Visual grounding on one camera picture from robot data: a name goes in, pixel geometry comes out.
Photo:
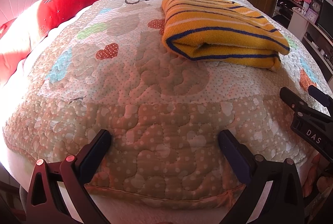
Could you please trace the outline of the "yellow striped knit sweater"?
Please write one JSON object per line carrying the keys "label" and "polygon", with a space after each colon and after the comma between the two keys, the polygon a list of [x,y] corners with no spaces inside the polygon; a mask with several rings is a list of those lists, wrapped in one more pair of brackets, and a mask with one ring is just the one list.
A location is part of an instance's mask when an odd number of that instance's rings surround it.
{"label": "yellow striped knit sweater", "polygon": [[276,71],[286,38],[257,10],[229,0],[163,0],[163,45],[192,61]]}

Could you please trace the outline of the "white shelf unit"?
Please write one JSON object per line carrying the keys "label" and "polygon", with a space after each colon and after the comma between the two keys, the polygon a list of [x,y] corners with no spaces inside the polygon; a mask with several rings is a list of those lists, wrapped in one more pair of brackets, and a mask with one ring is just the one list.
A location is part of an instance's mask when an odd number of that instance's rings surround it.
{"label": "white shelf unit", "polygon": [[273,19],[291,32],[312,55],[327,83],[332,83],[332,38],[303,11],[305,2],[276,0]]}

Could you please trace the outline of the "pink alarm clock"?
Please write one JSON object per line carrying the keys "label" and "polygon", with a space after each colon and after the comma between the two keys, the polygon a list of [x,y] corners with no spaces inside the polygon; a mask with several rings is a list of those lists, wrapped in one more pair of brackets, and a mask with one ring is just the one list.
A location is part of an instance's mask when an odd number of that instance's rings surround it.
{"label": "pink alarm clock", "polygon": [[315,23],[317,21],[318,16],[319,16],[319,14],[315,10],[313,10],[311,8],[308,8],[307,13],[305,14],[305,17],[308,20],[310,20],[312,23]]}

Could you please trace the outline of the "black table clock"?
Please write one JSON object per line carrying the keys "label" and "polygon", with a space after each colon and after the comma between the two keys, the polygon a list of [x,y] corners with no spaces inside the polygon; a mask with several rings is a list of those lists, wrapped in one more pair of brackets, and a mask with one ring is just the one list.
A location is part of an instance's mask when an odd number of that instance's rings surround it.
{"label": "black table clock", "polygon": [[311,9],[317,14],[320,13],[322,7],[323,0],[312,0],[311,1]]}

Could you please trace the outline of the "heart patterned quilt bedspread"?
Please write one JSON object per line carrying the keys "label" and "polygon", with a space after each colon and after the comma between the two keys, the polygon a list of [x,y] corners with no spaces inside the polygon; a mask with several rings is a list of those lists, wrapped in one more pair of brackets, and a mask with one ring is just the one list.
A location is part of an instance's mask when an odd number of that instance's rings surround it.
{"label": "heart patterned quilt bedspread", "polygon": [[314,149],[290,129],[287,87],[319,111],[302,84],[330,88],[303,44],[272,72],[194,62],[167,51],[162,0],[99,0],[58,29],[1,88],[1,162],[22,186],[35,162],[75,155],[101,129],[113,136],[87,189],[108,200],[172,209],[230,208],[243,190],[217,135],[252,153],[295,161],[306,179]]}

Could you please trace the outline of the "red long pillow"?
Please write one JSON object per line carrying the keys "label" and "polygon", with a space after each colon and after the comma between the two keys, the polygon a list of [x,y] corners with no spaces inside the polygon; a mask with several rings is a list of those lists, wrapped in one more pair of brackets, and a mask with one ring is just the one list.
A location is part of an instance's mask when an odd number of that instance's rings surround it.
{"label": "red long pillow", "polygon": [[7,83],[18,63],[48,33],[98,0],[38,0],[17,18],[5,23],[1,37],[1,84]]}

